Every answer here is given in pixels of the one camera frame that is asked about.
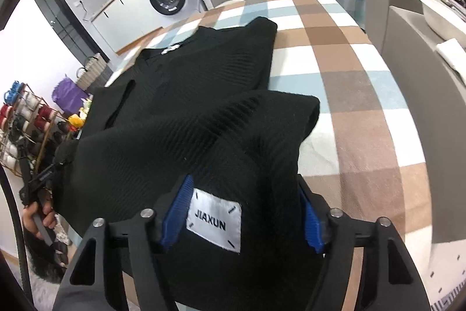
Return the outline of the person's left hand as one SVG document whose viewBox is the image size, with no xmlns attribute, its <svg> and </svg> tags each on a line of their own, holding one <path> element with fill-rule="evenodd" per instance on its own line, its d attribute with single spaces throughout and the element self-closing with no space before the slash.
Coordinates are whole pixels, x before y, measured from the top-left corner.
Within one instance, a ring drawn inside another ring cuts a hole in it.
<svg viewBox="0 0 466 311">
<path fill-rule="evenodd" d="M 51 200 L 46 200 L 42 204 L 33 202 L 29 206 L 25 206 L 22 213 L 24 228 L 34 237 L 43 240 L 43 233 L 38 228 L 37 223 L 39 219 L 46 230 L 53 231 L 57 224 L 57 220 Z"/>
</svg>

